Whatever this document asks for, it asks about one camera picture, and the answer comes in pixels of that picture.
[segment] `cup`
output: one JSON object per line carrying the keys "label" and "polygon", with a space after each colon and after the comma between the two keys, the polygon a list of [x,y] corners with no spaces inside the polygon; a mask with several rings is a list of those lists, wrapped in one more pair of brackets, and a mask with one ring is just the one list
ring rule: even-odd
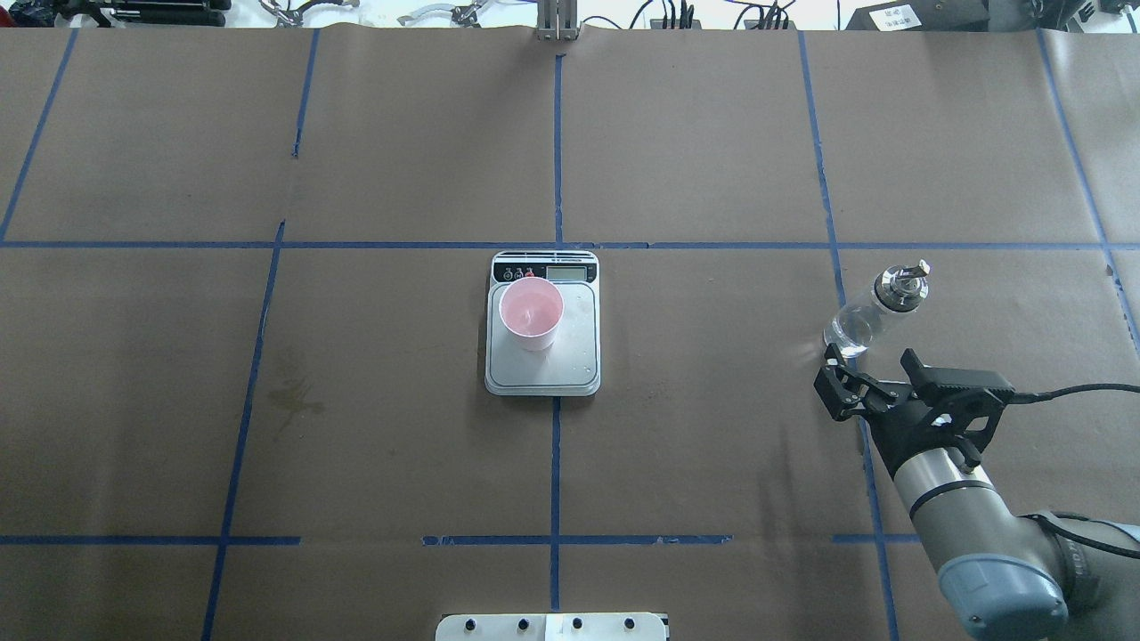
{"label": "cup", "polygon": [[540,351],[554,342],[562,320],[562,292],[546,278],[527,276],[506,286],[499,298],[499,318],[519,347]]}

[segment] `white label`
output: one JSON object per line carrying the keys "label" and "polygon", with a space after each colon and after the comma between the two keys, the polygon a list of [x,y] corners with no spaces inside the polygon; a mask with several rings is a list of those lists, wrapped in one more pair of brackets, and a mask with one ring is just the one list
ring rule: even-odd
{"label": "white label", "polygon": [[874,26],[879,27],[879,31],[902,31],[912,26],[922,26],[910,5],[879,9],[868,15],[874,21]]}

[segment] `silver bottle lid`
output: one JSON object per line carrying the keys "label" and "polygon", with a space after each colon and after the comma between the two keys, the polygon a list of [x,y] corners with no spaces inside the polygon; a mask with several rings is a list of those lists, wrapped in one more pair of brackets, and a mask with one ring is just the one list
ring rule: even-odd
{"label": "silver bottle lid", "polygon": [[894,311],[912,311],[930,293],[926,277],[930,275],[930,263],[920,260],[914,267],[896,265],[879,275],[874,282],[874,295],[879,302]]}

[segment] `metal weighing plate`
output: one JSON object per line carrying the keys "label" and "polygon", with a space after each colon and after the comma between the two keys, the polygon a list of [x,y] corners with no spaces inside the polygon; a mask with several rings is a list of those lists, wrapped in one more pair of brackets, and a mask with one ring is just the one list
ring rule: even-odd
{"label": "metal weighing plate", "polygon": [[668,641],[668,620],[650,612],[450,615],[435,641]]}
{"label": "metal weighing plate", "polygon": [[487,297],[487,389],[499,396],[589,396],[602,384],[597,297],[586,283],[555,283],[565,307],[554,344],[519,347],[503,325],[498,302],[508,284]]}

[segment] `bottle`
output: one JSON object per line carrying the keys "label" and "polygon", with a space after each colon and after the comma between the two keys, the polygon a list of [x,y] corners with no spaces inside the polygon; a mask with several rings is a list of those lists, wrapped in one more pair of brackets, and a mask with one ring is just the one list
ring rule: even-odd
{"label": "bottle", "polygon": [[914,267],[896,265],[888,268],[836,314],[823,330],[823,344],[836,343],[844,358],[854,358],[871,341],[911,316],[930,286],[930,265],[920,260]]}

